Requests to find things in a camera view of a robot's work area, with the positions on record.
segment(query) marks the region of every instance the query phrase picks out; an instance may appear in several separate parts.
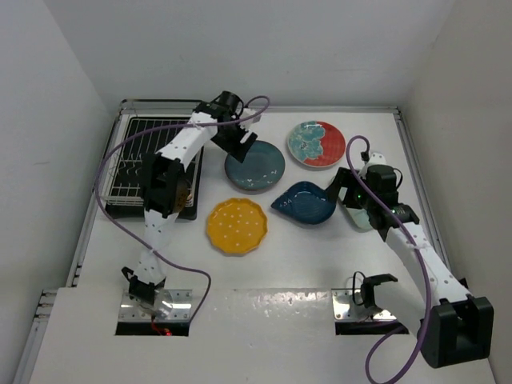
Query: white table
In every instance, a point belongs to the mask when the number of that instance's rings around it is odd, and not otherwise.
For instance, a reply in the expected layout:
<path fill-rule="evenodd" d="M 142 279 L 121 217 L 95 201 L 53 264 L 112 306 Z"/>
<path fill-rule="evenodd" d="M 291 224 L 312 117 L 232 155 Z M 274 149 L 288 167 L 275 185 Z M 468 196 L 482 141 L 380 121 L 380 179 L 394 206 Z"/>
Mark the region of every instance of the white table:
<path fill-rule="evenodd" d="M 392 273 L 404 289 L 415 290 L 405 268 L 375 232 L 360 233 L 339 208 L 316 227 L 296 225 L 272 212 L 270 204 L 297 181 L 327 186 L 337 168 L 306 170 L 289 156 L 286 136 L 296 124 L 322 120 L 337 126 L 347 141 L 368 137 L 389 164 L 404 173 L 400 200 L 423 220 L 395 114 L 270 110 L 254 126 L 286 158 L 282 180 L 263 194 L 247 196 L 223 171 L 225 154 L 208 145 L 202 167 L 198 218 L 174 226 L 165 255 L 182 265 L 207 270 L 213 289 L 188 338 L 114 336 L 118 307 L 127 283 L 123 266 L 133 267 L 140 245 L 96 214 L 76 288 L 60 289 L 32 374 L 32 384 L 108 382 L 182 383 L 363 383 L 364 358 L 375 336 L 335 336 L 330 289 L 347 286 L 355 270 Z M 355 146 L 352 157 L 360 165 Z M 344 158 L 340 165 L 346 166 Z M 244 257 L 227 257 L 206 236 L 206 217 L 231 197 L 262 206 L 269 233 Z M 142 220 L 124 220 L 142 234 Z M 167 287 L 206 286 L 202 276 L 169 270 Z M 372 371 L 385 380 L 399 370 L 415 339 L 392 337 L 374 356 Z M 420 357 L 402 382 L 493 383 L 487 360 L 433 370 Z"/>

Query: yellow plate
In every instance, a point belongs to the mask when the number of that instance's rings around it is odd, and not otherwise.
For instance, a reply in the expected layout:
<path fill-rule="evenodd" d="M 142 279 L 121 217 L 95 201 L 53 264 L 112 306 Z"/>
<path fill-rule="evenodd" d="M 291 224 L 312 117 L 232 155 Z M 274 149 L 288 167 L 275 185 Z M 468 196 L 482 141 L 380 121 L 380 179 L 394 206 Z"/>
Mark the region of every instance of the yellow plate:
<path fill-rule="evenodd" d="M 230 198 L 217 204 L 208 217 L 211 243 L 227 254 L 246 254 L 258 248 L 266 235 L 266 216 L 248 198 Z"/>

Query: metal bracket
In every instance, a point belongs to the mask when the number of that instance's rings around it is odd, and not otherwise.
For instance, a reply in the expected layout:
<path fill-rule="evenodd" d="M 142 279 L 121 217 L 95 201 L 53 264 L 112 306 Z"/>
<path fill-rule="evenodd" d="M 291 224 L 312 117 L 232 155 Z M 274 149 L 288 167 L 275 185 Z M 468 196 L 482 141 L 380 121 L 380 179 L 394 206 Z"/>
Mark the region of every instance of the metal bracket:
<path fill-rule="evenodd" d="M 30 381 L 56 297 L 57 290 L 44 290 L 41 293 L 32 328 L 26 340 L 13 384 L 28 384 Z"/>
<path fill-rule="evenodd" d="M 336 334 L 386 334 L 402 326 L 388 310 L 376 312 L 357 306 L 352 299 L 352 289 L 332 290 Z M 359 289 L 354 290 L 356 302 L 362 302 Z"/>
<path fill-rule="evenodd" d="M 125 290 L 122 294 L 119 308 L 118 322 L 188 322 L 192 308 L 192 290 L 160 290 L 163 299 L 155 303 L 155 307 L 148 307 L 138 299 L 130 296 Z"/>

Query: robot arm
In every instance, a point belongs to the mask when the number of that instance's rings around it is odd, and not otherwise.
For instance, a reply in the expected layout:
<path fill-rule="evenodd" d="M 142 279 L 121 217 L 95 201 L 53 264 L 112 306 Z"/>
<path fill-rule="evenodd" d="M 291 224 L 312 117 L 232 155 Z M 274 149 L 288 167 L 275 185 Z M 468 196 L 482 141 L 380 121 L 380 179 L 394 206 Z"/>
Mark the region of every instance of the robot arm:
<path fill-rule="evenodd" d="M 161 250 L 168 245 L 169 227 L 185 207 L 188 195 L 186 168 L 209 140 L 240 162 L 243 162 L 247 151 L 256 141 L 257 135 L 249 130 L 251 122 L 221 128 L 204 126 L 235 120 L 240 107 L 240 114 L 251 115 L 250 110 L 244 110 L 242 100 L 227 91 L 212 102 L 200 103 L 190 117 L 192 127 L 183 128 L 172 142 L 156 154 L 147 154 L 142 159 L 144 240 L 153 249 L 144 248 L 135 270 L 125 267 L 122 272 L 130 283 L 130 294 L 149 305 L 154 304 L 155 290 L 163 287 L 166 280 L 165 266 L 153 254 L 153 250 Z"/>
<path fill-rule="evenodd" d="M 362 153 L 365 166 L 359 171 L 363 182 L 399 217 L 414 237 L 411 244 L 393 218 L 358 183 L 350 170 L 340 168 L 336 179 L 346 188 L 343 205 L 363 209 L 371 226 L 400 257 L 419 293 L 404 290 L 392 274 L 370 276 L 361 285 L 365 308 L 390 311 L 411 334 L 425 316 L 426 284 L 415 250 L 419 250 L 428 272 L 431 291 L 430 323 L 422 355 L 434 368 L 489 357 L 494 309 L 487 298 L 475 298 L 446 268 L 419 225 L 410 206 L 398 202 L 397 177 L 379 153 Z"/>

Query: blue bowl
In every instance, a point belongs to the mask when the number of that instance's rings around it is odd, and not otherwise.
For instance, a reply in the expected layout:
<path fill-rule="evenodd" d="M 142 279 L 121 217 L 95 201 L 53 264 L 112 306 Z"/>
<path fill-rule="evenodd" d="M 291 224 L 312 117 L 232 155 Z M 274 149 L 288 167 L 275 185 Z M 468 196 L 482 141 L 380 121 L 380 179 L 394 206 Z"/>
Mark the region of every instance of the blue bowl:
<path fill-rule="evenodd" d="M 285 173 L 285 158 L 269 142 L 256 141 L 240 163 L 228 155 L 224 170 L 229 180 L 243 190 L 264 190 L 277 183 Z"/>
<path fill-rule="evenodd" d="M 336 210 L 336 202 L 327 200 L 325 190 L 312 182 L 293 184 L 271 205 L 278 212 L 305 224 L 320 224 Z"/>

